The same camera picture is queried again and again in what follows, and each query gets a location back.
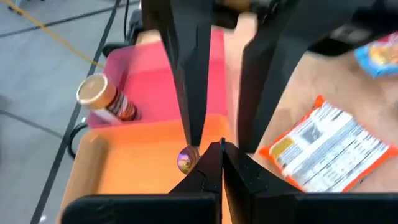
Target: snack bag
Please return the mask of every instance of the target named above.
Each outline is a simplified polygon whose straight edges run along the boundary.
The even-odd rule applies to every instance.
[[[397,152],[322,96],[294,128],[260,150],[287,182],[304,192],[350,191]]]
[[[362,69],[373,78],[398,73],[398,32],[360,47],[354,54]]]

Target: pink tray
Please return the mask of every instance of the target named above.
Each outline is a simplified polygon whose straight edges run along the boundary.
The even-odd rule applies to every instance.
[[[224,33],[215,29],[211,33],[207,114],[227,116],[225,71]],[[160,41],[113,51],[104,73],[140,111],[139,121],[125,123],[180,119],[172,72]],[[114,125],[94,113],[87,122],[91,128]]]

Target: nutrition label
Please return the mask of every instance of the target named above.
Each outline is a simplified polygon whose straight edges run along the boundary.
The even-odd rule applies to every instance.
[[[306,192],[341,192],[388,148],[325,102],[269,153]]]

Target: yellow cable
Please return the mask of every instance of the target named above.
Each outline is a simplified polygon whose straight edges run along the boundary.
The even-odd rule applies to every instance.
[[[10,0],[0,0],[7,5],[9,5],[13,10],[21,13],[21,15],[25,16],[28,18],[30,21],[32,21],[35,25],[40,27],[41,29],[44,30],[44,32],[48,33],[50,36],[52,36],[56,41],[58,41],[60,44],[64,45],[67,49],[69,49],[72,53],[76,54],[77,56],[81,57],[82,59],[88,61],[89,63],[92,63],[93,65],[96,65],[98,67],[104,68],[104,65],[97,63],[93,61],[92,59],[88,58],[84,53],[80,52],[79,50],[74,49],[68,41],[63,39],[62,37],[58,36],[54,32],[52,32],[50,29],[46,28],[46,26],[39,21],[35,20],[33,17],[31,17],[27,12],[23,11],[21,8],[17,7],[14,3],[10,2]]]

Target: table surface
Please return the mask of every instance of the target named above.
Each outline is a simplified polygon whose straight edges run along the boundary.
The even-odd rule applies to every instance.
[[[242,15],[235,30],[225,31],[227,90],[228,95],[232,96],[229,104],[231,127],[236,127],[242,50],[255,30],[254,17]],[[159,34],[150,31],[140,35],[137,43],[158,40]],[[259,149],[271,144],[299,121],[310,110],[318,95],[323,95],[331,104],[354,115],[376,137],[398,146],[398,76],[372,79],[358,67],[352,52],[336,58],[309,52],[302,57],[293,72]],[[253,159],[276,174],[275,167],[258,153]],[[389,159],[355,191],[397,191],[397,169],[398,158]]]

